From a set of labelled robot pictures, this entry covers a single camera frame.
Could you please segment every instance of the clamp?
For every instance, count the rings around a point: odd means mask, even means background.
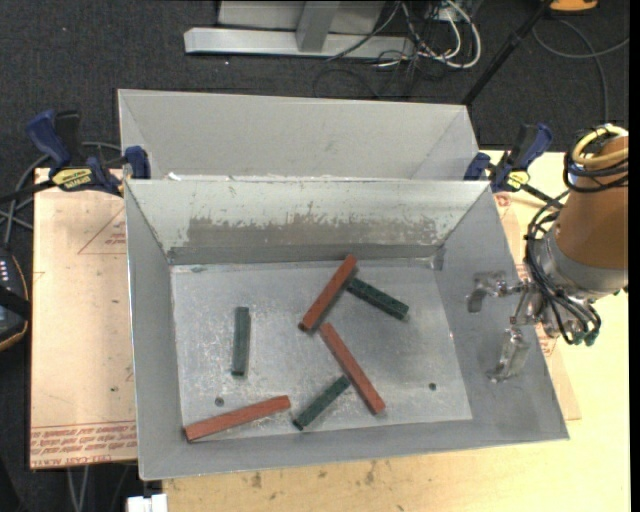
[[[553,198],[528,183],[529,166],[549,149],[552,140],[551,130],[544,123],[522,124],[512,149],[502,154],[497,165],[491,164],[486,153],[478,153],[469,164],[464,180],[477,181],[489,170],[489,181],[494,194],[524,190],[542,201],[554,202]]]
[[[49,179],[3,196],[0,203],[52,187],[65,192],[95,190],[120,196],[122,180],[103,167],[97,157],[84,154],[79,142],[79,126],[80,115],[75,111],[56,114],[53,110],[45,110],[31,119],[26,128],[27,135],[40,151],[53,160]],[[127,148],[119,160],[126,164],[126,177],[150,178],[149,160],[140,146]]]

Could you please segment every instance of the dark green block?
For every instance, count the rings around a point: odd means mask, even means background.
[[[404,320],[409,313],[409,306],[381,292],[370,284],[361,281],[357,277],[351,280],[347,286],[347,291],[398,320]]]
[[[251,316],[249,316],[249,308],[236,308],[235,322],[231,374],[244,377],[247,373],[249,363],[249,340],[251,339]]]
[[[324,390],[324,392],[316,398],[313,403],[307,407],[300,416],[293,420],[293,424],[298,430],[303,430],[313,420],[315,420],[322,411],[329,407],[332,402],[338,398],[345,389],[347,389],[351,383],[344,375],[336,380],[331,386]]]

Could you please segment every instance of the dark floor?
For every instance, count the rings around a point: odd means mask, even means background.
[[[418,10],[420,3],[413,4]],[[0,194],[12,190],[21,172],[39,156],[24,128],[42,110],[78,109],[84,140],[117,143],[119,88],[367,99],[375,92],[390,101],[460,103],[507,36],[537,4],[537,0],[484,0],[475,18],[483,45],[478,65],[457,72],[427,65],[424,76],[417,74],[411,81],[403,70],[393,75],[349,59],[327,64],[310,58],[186,56],[183,33],[211,25],[214,2],[2,0]],[[629,7],[629,0],[602,0],[588,15],[562,19],[600,51],[628,37]],[[399,18],[389,31],[405,30]],[[541,20],[537,33],[563,52],[589,52],[580,36],[558,20]],[[567,148],[576,131],[603,121],[628,128],[629,46],[602,55],[599,62],[602,74],[594,59],[560,57],[543,49],[532,35],[527,37],[471,107],[480,146],[507,147],[523,122],[547,123],[554,133],[552,149],[557,151]],[[20,216],[30,220],[31,212]],[[31,233],[15,227],[11,247],[29,276]],[[29,339],[0,353],[0,460],[6,467],[3,477],[0,465],[0,512],[16,509],[11,487],[30,511],[72,510],[64,471],[34,473],[26,465],[28,361]],[[81,479],[82,470],[75,470],[78,488]],[[118,465],[92,468],[87,488],[85,508],[98,511],[108,511],[116,493],[143,490],[135,468]],[[119,499],[114,505],[118,510]]]

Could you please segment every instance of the wooden block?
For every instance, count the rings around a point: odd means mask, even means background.
[[[195,441],[196,439],[221,432],[222,430],[244,425],[245,423],[271,416],[277,412],[286,411],[290,407],[291,402],[288,396],[277,396],[264,402],[258,402],[257,404],[243,407],[242,409],[199,421],[198,423],[192,423],[184,427],[184,433],[189,441]]]
[[[298,324],[298,327],[303,331],[312,330],[315,325],[320,320],[320,317],[325,312],[325,310],[331,304],[331,301],[335,298],[336,294],[342,288],[342,285],[349,278],[353,269],[356,266],[358,260],[349,254],[345,260],[342,262],[342,265],[336,270],[336,273],[333,274],[333,277],[329,280],[327,285],[322,290],[322,293],[318,296],[313,305],[309,308],[309,310],[305,313],[302,318],[302,322]]]
[[[318,329],[320,337],[325,342],[331,353],[336,358],[342,371],[360,394],[372,414],[378,414],[385,408],[384,401],[367,378],[360,365],[355,360],[349,349],[344,344],[333,325],[324,323]]]

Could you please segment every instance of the light wooden table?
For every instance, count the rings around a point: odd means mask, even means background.
[[[531,184],[561,192],[561,164],[562,155],[544,155]],[[512,199],[509,215],[521,224],[541,204],[524,192]],[[627,296],[596,307],[604,320],[596,344],[555,348],[580,407],[581,419],[567,422],[569,441],[166,480],[169,510],[630,510]]]

